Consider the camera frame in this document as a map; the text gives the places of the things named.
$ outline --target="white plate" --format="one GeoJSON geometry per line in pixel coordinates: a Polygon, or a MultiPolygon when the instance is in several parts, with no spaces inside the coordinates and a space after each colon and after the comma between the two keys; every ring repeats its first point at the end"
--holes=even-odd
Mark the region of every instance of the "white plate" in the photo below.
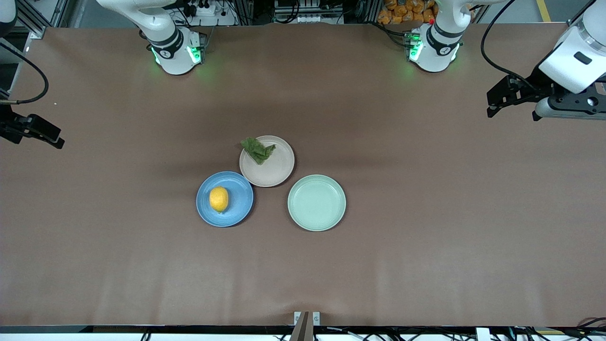
{"type": "Polygon", "coordinates": [[[266,135],[257,137],[263,146],[276,145],[269,158],[258,165],[252,157],[242,150],[240,154],[240,171],[246,180],[259,187],[277,186],[284,182],[295,168],[295,153],[283,139],[266,135]]]}

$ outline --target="pile of orange objects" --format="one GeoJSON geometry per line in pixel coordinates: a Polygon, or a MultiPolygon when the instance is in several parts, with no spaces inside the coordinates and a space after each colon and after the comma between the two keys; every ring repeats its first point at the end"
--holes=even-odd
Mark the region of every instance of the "pile of orange objects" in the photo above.
{"type": "Polygon", "coordinates": [[[438,4],[435,0],[384,0],[383,8],[377,22],[383,25],[399,24],[405,21],[418,20],[433,22],[438,15],[438,4]]]}

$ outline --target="green leafy vegetable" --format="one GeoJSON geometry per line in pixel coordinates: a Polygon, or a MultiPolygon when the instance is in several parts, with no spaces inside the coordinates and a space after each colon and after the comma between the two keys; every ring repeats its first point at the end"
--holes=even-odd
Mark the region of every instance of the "green leafy vegetable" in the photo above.
{"type": "Polygon", "coordinates": [[[259,140],[252,137],[242,140],[240,144],[257,164],[263,164],[263,162],[265,162],[265,160],[267,160],[267,158],[271,155],[271,152],[276,149],[275,144],[265,147],[261,142],[259,142],[259,140]]]}

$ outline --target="mint green plate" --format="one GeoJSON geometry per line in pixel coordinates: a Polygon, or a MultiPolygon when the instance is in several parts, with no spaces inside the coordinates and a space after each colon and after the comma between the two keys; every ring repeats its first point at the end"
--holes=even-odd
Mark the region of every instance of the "mint green plate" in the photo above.
{"type": "Polygon", "coordinates": [[[326,175],[308,175],[290,189],[288,213],[300,227],[324,231],[337,225],[345,214],[345,192],[326,175]]]}

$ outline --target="plate rim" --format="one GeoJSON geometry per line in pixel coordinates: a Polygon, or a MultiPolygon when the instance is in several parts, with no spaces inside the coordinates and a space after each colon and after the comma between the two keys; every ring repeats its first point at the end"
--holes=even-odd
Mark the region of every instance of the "plate rim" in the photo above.
{"type": "Polygon", "coordinates": [[[293,186],[290,188],[290,191],[288,192],[288,198],[287,198],[287,205],[286,205],[286,206],[288,207],[288,214],[290,215],[290,218],[291,218],[291,219],[292,219],[292,220],[293,220],[293,221],[294,221],[294,222],[295,222],[295,223],[296,223],[298,226],[300,226],[302,229],[305,229],[305,230],[307,230],[307,231],[311,231],[311,232],[322,232],[322,231],[326,231],[326,230],[329,230],[329,229],[331,229],[331,228],[335,227],[337,224],[339,224],[339,223],[341,222],[341,220],[342,220],[342,219],[343,219],[343,217],[345,216],[345,212],[346,212],[346,210],[347,210],[347,196],[345,195],[345,191],[343,190],[343,187],[341,186],[341,184],[340,184],[338,181],[336,181],[335,179],[333,179],[333,178],[329,177],[328,175],[324,175],[324,174],[310,174],[310,175],[306,175],[306,176],[304,176],[304,177],[300,178],[300,179],[299,179],[297,182],[295,182],[295,184],[294,184],[294,185],[293,185],[293,186]],[[334,223],[333,225],[331,225],[331,226],[329,226],[329,227],[327,227],[327,228],[324,228],[324,229],[318,229],[318,230],[314,230],[314,229],[309,229],[309,228],[306,228],[305,226],[301,225],[301,224],[300,224],[298,221],[296,221],[296,220],[295,220],[295,218],[293,217],[292,210],[291,210],[291,202],[292,202],[292,200],[293,200],[293,196],[294,196],[294,194],[293,194],[293,190],[295,189],[295,187],[297,186],[297,184],[299,184],[299,182],[303,181],[303,180],[304,180],[304,179],[306,179],[306,178],[310,178],[310,177],[319,177],[319,178],[325,178],[325,179],[330,179],[330,180],[334,181],[334,182],[337,184],[337,186],[339,186],[339,187],[338,187],[338,192],[340,192],[340,193],[342,194],[342,196],[343,196],[343,212],[340,214],[339,219],[337,219],[336,223],[334,223]]]}
{"type": "Polygon", "coordinates": [[[200,187],[198,188],[198,192],[196,193],[196,210],[198,211],[198,215],[200,216],[200,218],[202,218],[202,220],[204,220],[204,222],[206,222],[207,224],[209,224],[210,226],[214,226],[216,228],[229,228],[230,226],[234,226],[236,224],[239,224],[242,220],[244,220],[246,217],[248,217],[248,215],[250,214],[250,211],[253,209],[253,205],[255,204],[255,192],[253,191],[253,186],[250,185],[250,182],[248,182],[248,179],[246,179],[242,174],[234,172],[232,170],[222,170],[220,172],[211,174],[209,177],[207,177],[206,179],[204,179],[204,181],[202,182],[202,184],[200,184],[200,187]],[[211,222],[209,222],[206,218],[204,218],[204,216],[202,215],[202,212],[200,210],[200,205],[198,205],[199,200],[198,198],[201,195],[201,191],[202,191],[202,187],[204,187],[204,184],[211,178],[214,177],[215,175],[219,175],[219,174],[229,174],[229,175],[234,175],[235,177],[242,177],[242,179],[244,179],[245,184],[248,184],[248,188],[250,188],[250,193],[251,193],[251,200],[250,200],[250,207],[247,209],[246,214],[244,214],[244,216],[238,220],[237,222],[230,224],[230,225],[215,225],[211,222]]]}
{"type": "Polygon", "coordinates": [[[243,161],[243,159],[244,159],[244,158],[246,157],[246,155],[247,155],[246,150],[244,150],[244,149],[242,150],[242,152],[240,152],[240,157],[239,157],[239,160],[238,160],[238,166],[240,167],[240,172],[242,173],[242,176],[243,176],[243,177],[244,177],[244,178],[245,178],[245,179],[246,179],[248,182],[250,182],[251,184],[253,184],[253,185],[257,186],[257,187],[270,188],[270,187],[275,187],[275,186],[278,186],[278,185],[282,184],[283,182],[285,182],[285,181],[288,179],[288,177],[289,177],[289,176],[290,176],[290,175],[293,173],[293,170],[295,169],[296,158],[295,158],[295,151],[293,150],[293,148],[291,147],[291,145],[290,145],[288,142],[286,142],[286,140],[285,140],[285,139],[283,139],[283,138],[281,138],[281,137],[279,137],[279,136],[276,136],[276,135],[263,135],[263,136],[259,136],[259,137],[257,137],[256,139],[260,139],[260,138],[263,138],[263,137],[275,138],[275,139],[277,139],[277,140],[281,141],[282,143],[284,143],[284,144],[285,144],[285,146],[287,146],[287,147],[288,147],[288,151],[290,152],[290,155],[292,155],[292,156],[293,156],[293,162],[292,162],[292,165],[290,166],[290,171],[288,172],[288,175],[286,175],[286,177],[285,177],[284,179],[282,179],[280,182],[278,182],[278,183],[276,183],[276,184],[270,184],[270,185],[261,185],[261,184],[258,184],[258,183],[255,183],[255,182],[252,182],[252,181],[251,181],[251,179],[249,179],[249,178],[248,178],[248,177],[245,175],[245,171],[244,171],[244,169],[242,168],[242,161],[243,161]]]}

